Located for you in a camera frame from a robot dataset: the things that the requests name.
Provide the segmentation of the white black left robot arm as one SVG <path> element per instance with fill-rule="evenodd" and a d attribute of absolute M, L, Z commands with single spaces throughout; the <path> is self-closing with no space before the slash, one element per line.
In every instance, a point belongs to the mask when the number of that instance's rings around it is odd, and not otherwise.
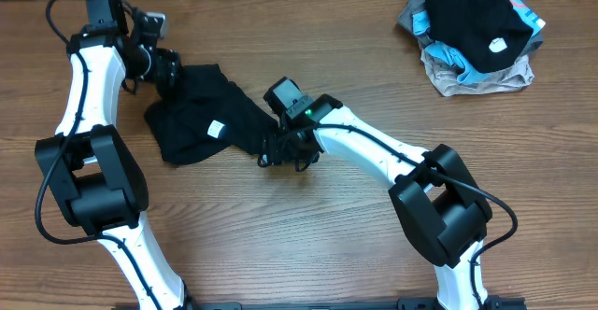
<path fill-rule="evenodd" d="M 119 135 L 120 93 L 128 81 L 173 88 L 182 67 L 177 52 L 160 49 L 167 24 L 125 0 L 85 0 L 88 22 L 64 40 L 72 82 L 64 116 L 52 137 L 36 142 L 43 174 L 36 198 L 39 233 L 54 244 L 41 217 L 50 191 L 65 221 L 97 242 L 121 268 L 141 309 L 192 309 L 192 296 L 171 268 L 150 228 L 146 179 Z"/>

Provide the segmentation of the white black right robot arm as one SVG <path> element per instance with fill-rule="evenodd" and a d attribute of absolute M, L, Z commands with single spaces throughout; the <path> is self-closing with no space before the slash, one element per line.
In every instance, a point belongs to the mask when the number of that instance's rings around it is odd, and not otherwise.
<path fill-rule="evenodd" d="M 486 309 L 479 251 L 491 208 L 452 148 L 433 150 L 398 141 L 324 94 L 317 99 L 284 77 L 264 95 L 279 118 L 264 141 L 261 167 L 293 163 L 303 172 L 327 154 L 365 171 L 389 193 L 409 243 L 434 266 L 437 309 Z"/>

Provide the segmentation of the dark teal t-shirt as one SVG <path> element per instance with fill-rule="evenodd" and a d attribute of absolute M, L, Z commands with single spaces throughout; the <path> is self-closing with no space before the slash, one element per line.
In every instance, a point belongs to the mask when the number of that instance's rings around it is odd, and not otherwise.
<path fill-rule="evenodd" d="M 164 162 L 189 165 L 235 146 L 261 154 L 277 122 L 217 64 L 187 65 L 175 86 L 148 107 L 144 119 Z"/>

